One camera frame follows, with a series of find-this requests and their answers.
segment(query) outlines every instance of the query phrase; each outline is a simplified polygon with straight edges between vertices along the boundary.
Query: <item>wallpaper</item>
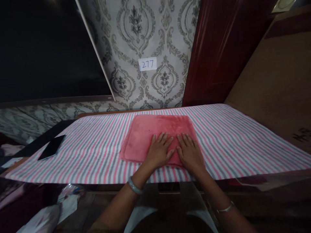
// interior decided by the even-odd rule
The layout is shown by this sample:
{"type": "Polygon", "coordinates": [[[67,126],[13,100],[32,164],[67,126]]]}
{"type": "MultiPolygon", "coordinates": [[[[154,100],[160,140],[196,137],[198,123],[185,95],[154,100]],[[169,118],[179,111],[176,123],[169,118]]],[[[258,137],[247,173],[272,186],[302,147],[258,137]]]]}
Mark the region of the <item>wallpaper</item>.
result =
{"type": "Polygon", "coordinates": [[[80,0],[116,101],[0,109],[0,132],[22,144],[80,113],[182,104],[199,0],[80,0]],[[140,71],[139,58],[157,57],[140,71]]]}

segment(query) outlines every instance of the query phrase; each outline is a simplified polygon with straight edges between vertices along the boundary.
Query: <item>silver bracelet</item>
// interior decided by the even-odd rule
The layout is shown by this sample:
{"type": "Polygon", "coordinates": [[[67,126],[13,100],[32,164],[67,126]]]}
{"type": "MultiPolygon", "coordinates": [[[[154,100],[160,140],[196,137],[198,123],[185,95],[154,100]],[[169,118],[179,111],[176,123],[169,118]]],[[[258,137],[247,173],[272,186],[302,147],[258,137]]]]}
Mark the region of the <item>silver bracelet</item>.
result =
{"type": "Polygon", "coordinates": [[[129,177],[128,183],[129,183],[131,189],[134,191],[134,193],[136,193],[136,194],[138,194],[138,195],[141,195],[141,194],[143,193],[143,191],[140,190],[139,188],[137,188],[137,187],[135,186],[135,184],[133,183],[133,181],[132,181],[132,176],[129,177]]]}
{"type": "Polygon", "coordinates": [[[234,203],[231,201],[230,206],[228,208],[225,208],[223,210],[217,210],[217,213],[228,212],[232,208],[233,205],[234,205],[234,203]]]}

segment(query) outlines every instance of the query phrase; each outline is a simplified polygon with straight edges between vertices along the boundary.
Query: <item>black screen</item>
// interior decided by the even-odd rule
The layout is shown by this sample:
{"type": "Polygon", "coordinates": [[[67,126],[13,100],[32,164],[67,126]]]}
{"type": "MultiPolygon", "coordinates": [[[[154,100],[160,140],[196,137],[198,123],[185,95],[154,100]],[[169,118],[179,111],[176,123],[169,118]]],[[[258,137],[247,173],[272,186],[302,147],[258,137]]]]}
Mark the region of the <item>black screen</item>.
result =
{"type": "Polygon", "coordinates": [[[1,1],[0,17],[0,103],[111,95],[75,0],[1,1]]]}
{"type": "Polygon", "coordinates": [[[66,135],[59,136],[57,138],[53,138],[47,147],[44,149],[38,160],[46,159],[52,155],[57,153],[58,148],[60,147],[62,141],[64,140],[66,135]]]}

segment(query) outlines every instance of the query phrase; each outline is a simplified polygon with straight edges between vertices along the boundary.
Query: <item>smartphone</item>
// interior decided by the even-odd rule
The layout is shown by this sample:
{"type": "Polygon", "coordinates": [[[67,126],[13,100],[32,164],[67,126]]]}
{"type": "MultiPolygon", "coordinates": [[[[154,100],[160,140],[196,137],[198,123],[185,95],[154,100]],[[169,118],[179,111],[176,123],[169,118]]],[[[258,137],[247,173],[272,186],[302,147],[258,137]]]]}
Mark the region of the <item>smartphone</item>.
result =
{"type": "Polygon", "coordinates": [[[61,143],[63,142],[64,138],[66,135],[62,135],[59,136],[57,138],[53,138],[49,144],[47,145],[47,147],[45,148],[45,150],[42,152],[42,154],[40,155],[40,157],[38,158],[39,160],[43,160],[46,158],[49,158],[53,155],[56,155],[58,148],[60,147],[61,143]]]}

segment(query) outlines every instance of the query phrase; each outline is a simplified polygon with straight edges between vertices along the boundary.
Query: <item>pink and gray striped fabric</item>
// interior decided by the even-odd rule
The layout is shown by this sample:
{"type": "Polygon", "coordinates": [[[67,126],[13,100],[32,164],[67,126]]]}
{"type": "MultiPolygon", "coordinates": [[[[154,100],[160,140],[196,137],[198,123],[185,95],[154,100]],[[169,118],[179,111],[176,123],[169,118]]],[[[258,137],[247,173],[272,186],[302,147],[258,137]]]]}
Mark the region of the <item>pink and gray striped fabric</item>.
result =
{"type": "MultiPolygon", "coordinates": [[[[225,104],[98,115],[75,121],[57,155],[37,161],[46,145],[6,178],[35,183],[126,183],[140,166],[119,152],[137,114],[187,115],[202,146],[205,166],[216,180],[311,168],[311,155],[225,104]]],[[[162,167],[149,182],[193,180],[181,168],[162,167]]]]}

